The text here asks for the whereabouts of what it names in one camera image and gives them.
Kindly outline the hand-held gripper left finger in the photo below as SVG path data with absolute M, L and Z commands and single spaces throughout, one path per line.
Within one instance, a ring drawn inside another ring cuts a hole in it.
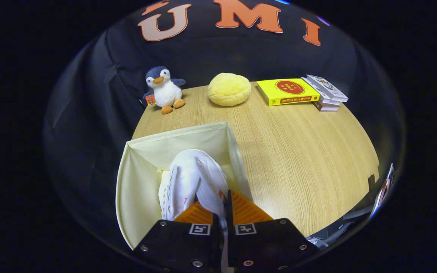
M 173 221 L 156 221 L 133 256 L 158 273 L 219 273 L 221 231 L 217 215 L 194 202 Z

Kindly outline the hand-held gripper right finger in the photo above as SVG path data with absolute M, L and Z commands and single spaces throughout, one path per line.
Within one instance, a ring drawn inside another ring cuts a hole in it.
M 229 190 L 224 206 L 235 273 L 291 273 L 319 253 L 289 219 L 272 219 L 243 194 Z

